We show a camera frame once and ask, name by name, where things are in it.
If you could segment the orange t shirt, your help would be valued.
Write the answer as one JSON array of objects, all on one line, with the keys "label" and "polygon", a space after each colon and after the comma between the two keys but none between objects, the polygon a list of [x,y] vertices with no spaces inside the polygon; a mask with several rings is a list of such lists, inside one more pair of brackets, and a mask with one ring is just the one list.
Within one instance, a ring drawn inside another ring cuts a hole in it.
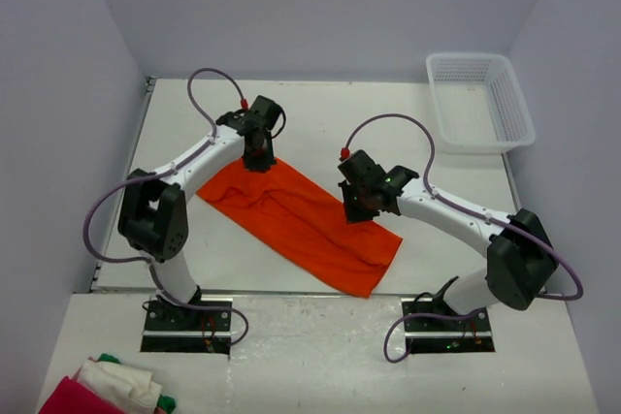
[{"label": "orange t shirt", "polygon": [[349,224],[341,201],[281,159],[266,173],[235,161],[196,194],[285,259],[357,298],[372,294],[403,243],[374,221]]}]

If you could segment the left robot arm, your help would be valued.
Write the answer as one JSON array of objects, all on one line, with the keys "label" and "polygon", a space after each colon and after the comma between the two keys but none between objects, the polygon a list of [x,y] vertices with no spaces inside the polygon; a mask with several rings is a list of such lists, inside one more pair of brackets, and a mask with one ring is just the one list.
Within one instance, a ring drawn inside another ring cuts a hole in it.
[{"label": "left robot arm", "polygon": [[247,110],[229,111],[212,132],[153,172],[133,171],[123,189],[117,230],[145,261],[156,289],[169,302],[167,317],[178,328],[195,327],[202,316],[200,287],[183,248],[189,238],[187,204],[197,191],[234,162],[255,173],[276,163],[274,128],[285,120],[275,101],[258,96]]}]

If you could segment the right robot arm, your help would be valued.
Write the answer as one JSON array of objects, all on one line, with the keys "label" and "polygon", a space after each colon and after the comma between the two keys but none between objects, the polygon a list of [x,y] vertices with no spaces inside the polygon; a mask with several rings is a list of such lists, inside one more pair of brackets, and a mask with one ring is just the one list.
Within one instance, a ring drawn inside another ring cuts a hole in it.
[{"label": "right robot arm", "polygon": [[511,215],[467,203],[406,167],[385,171],[363,150],[343,159],[339,171],[348,222],[382,212],[401,215],[443,231],[486,260],[482,270],[449,279],[433,295],[433,317],[443,329],[453,330],[468,314],[495,303],[527,309],[557,269],[539,218],[524,208]]}]

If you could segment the white plastic basket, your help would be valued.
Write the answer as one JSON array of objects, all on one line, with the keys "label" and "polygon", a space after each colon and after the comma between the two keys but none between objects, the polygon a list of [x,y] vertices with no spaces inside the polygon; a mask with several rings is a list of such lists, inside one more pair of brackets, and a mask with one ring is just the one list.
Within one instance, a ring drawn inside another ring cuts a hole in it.
[{"label": "white plastic basket", "polygon": [[528,107],[506,57],[434,53],[426,68],[444,151],[506,154],[535,142]]}]

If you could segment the green folded shirt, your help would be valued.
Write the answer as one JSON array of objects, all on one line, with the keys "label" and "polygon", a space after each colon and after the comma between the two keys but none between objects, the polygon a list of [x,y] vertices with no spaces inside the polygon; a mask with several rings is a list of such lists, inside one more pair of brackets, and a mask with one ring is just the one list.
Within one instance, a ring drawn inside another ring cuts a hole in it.
[{"label": "green folded shirt", "polygon": [[102,353],[95,367],[99,370],[97,393],[125,413],[173,413],[174,398],[162,393],[151,371],[126,365],[117,357]]}]

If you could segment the white folded shirt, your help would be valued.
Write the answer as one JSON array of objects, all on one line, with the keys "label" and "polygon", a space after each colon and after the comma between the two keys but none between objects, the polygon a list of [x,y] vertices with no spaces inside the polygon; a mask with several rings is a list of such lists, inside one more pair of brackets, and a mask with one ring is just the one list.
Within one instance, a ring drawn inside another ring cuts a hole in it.
[{"label": "white folded shirt", "polygon": [[162,392],[150,371],[107,361],[86,360],[77,381],[123,413],[153,413]]}]

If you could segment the pink folded shirt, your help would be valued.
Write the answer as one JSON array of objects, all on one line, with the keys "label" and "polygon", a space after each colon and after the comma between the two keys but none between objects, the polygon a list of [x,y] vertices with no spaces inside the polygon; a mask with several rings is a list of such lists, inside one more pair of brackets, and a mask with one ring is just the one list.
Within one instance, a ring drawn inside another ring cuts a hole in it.
[{"label": "pink folded shirt", "polygon": [[65,376],[44,402],[39,414],[122,414],[122,411]]}]

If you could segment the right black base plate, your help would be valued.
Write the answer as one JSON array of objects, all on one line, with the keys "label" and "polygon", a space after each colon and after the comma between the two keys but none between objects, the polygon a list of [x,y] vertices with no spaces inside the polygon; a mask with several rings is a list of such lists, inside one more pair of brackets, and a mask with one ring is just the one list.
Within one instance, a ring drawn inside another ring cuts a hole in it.
[{"label": "right black base plate", "polygon": [[494,353],[491,323],[486,309],[469,320],[417,317],[404,323],[411,354]]}]

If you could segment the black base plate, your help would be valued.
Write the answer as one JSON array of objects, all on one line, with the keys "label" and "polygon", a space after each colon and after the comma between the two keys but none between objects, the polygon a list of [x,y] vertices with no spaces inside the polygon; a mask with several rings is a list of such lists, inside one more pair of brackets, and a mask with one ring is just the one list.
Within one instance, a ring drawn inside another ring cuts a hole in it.
[{"label": "black base plate", "polygon": [[494,353],[491,323],[486,309],[469,320],[417,317],[404,323],[411,354]]},{"label": "black base plate", "polygon": [[140,350],[143,353],[230,355],[232,302],[201,301],[196,305],[224,307],[199,312],[176,307],[159,298],[143,303],[146,318]]}]

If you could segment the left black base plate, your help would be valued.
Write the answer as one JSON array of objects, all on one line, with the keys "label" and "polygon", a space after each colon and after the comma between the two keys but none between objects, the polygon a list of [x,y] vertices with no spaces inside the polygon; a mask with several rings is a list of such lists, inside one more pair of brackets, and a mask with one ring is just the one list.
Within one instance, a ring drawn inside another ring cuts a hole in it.
[{"label": "left black base plate", "polygon": [[201,301],[196,305],[224,307],[199,312],[176,307],[159,298],[143,303],[146,318],[140,350],[143,353],[230,355],[232,302]]}]

